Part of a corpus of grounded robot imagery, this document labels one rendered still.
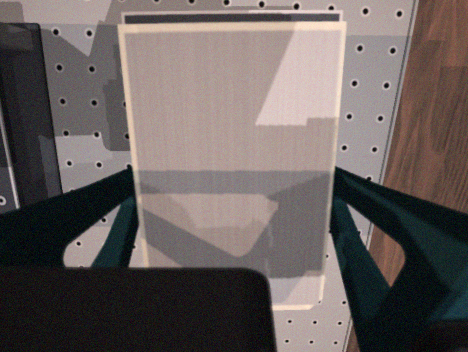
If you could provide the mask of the cream rectangular plate with grid of square holes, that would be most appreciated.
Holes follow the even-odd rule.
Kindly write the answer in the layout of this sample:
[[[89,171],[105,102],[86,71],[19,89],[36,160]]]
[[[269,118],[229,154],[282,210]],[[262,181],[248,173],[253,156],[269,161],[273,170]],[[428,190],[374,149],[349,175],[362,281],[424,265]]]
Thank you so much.
[[[180,31],[247,31],[247,30],[341,30],[334,133],[333,133],[333,145],[332,145],[332,157],[331,157],[331,169],[330,169],[330,181],[329,181],[329,193],[328,193],[328,205],[327,205],[321,284],[320,284],[320,294],[319,294],[319,301],[320,301],[323,298],[326,256],[327,256],[327,246],[328,246],[328,235],[329,235],[329,224],[330,224],[330,213],[331,213],[331,202],[332,202],[332,191],[333,191],[333,180],[334,180],[334,168],[335,168],[335,157],[336,157],[336,145],[337,145],[337,134],[338,134],[338,122],[339,122],[339,110],[340,110],[342,73],[343,73],[346,22],[228,22],[228,23],[167,23],[167,24],[122,24],[122,25],[118,25],[125,102],[126,102],[126,111],[127,111],[127,120],[128,120],[128,129],[129,129],[129,138],[130,138],[130,147],[131,147],[131,156],[132,156],[132,165],[133,165],[133,174],[134,174],[134,183],[135,183],[135,192],[136,192],[136,201],[137,201],[137,209],[138,209],[138,218],[139,218],[139,226],[140,226],[144,267],[149,267],[149,264],[148,264],[147,246],[146,246],[139,175],[138,175],[138,165],[137,165],[137,156],[136,156],[136,147],[135,147],[135,137],[134,137],[134,128],[133,128],[133,118],[132,118],[132,108],[131,108],[131,99],[130,99],[124,33],[180,32]]]

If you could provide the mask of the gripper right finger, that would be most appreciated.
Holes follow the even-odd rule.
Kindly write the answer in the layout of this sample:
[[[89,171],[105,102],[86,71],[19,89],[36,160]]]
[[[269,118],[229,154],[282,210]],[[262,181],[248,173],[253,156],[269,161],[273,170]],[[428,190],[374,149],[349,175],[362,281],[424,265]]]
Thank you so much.
[[[347,204],[402,247],[391,287]],[[329,228],[360,352],[407,352],[429,325],[468,321],[468,214],[335,166]]]

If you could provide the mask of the grey flat base plate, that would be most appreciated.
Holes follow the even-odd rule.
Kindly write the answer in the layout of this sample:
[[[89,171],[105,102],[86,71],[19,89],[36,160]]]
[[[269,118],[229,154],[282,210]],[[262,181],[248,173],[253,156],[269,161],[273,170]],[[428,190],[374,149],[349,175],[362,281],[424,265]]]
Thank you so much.
[[[121,12],[343,10],[346,40],[335,166],[383,185],[419,0],[0,0],[0,22],[40,25],[63,193],[132,166]],[[121,205],[121,204],[120,204]],[[64,253],[90,267],[120,205]],[[277,352],[346,352],[350,309],[331,232],[323,298],[273,310]]]

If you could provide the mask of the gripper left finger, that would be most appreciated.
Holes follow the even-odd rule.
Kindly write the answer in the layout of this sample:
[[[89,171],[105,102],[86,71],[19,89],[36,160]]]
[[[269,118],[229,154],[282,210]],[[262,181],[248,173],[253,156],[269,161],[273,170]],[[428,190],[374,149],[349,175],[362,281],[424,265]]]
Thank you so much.
[[[118,205],[107,239],[90,267],[129,267],[139,227],[133,166],[0,214],[0,266],[66,267],[67,246]]]

